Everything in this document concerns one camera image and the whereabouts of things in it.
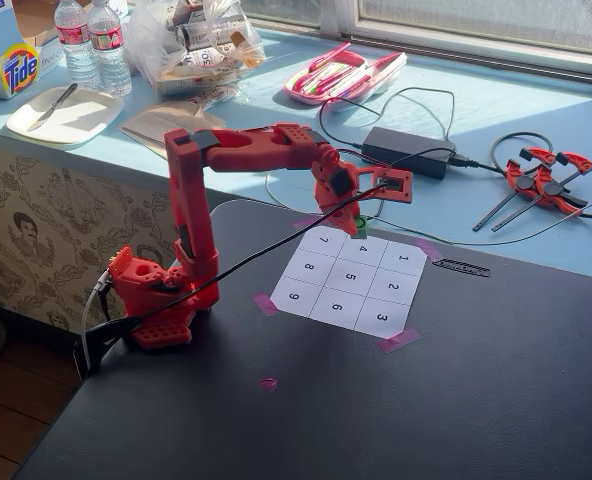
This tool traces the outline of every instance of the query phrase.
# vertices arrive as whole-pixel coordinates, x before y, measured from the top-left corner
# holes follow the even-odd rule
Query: robotic arm
[[[165,135],[169,161],[169,192],[174,223],[180,238],[174,244],[179,266],[164,270],[150,260],[135,258],[124,247],[111,260],[109,273],[125,314],[142,315],[193,291],[218,274],[203,168],[216,172],[263,172],[279,168],[310,169],[316,179],[314,198],[323,213],[352,198],[358,177],[370,173],[374,185],[386,186],[366,198],[409,203],[411,174],[389,168],[357,169],[340,160],[338,152],[320,134],[296,124],[277,124],[251,130],[203,130],[188,134],[173,130]],[[350,235],[357,233],[357,202],[347,204],[329,221]],[[189,343],[188,328],[199,310],[218,301],[213,283],[195,295],[145,318],[132,337],[142,348]]]

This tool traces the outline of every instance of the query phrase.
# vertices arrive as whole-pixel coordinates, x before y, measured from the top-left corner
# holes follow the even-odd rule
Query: black desk
[[[302,218],[221,205],[221,268]],[[260,313],[252,295],[297,244],[225,279],[189,346],[117,344],[15,478],[592,478],[592,278],[439,246],[491,276],[428,264],[408,320],[423,338],[384,355],[374,337]]]

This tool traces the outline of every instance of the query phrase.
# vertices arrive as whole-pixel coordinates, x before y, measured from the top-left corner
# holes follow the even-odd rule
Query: paper grid
[[[303,236],[271,300],[284,312],[390,338],[405,328],[426,258],[404,243],[315,227]]]

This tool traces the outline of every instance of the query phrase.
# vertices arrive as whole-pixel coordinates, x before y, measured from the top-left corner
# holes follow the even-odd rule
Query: white plate
[[[49,110],[69,85],[50,88],[31,99],[7,119],[7,128],[41,142],[72,144],[98,135],[123,109],[125,102],[108,93],[79,87],[56,109],[43,126],[27,129]]]

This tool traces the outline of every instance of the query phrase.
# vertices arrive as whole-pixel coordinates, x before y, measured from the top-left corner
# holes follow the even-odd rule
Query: power adapter
[[[433,148],[443,150],[417,155],[419,152]],[[380,163],[390,165],[392,168],[409,170],[427,177],[443,179],[450,159],[456,155],[456,145],[445,140],[435,140],[387,128],[374,127],[363,142],[361,152],[378,160]]]

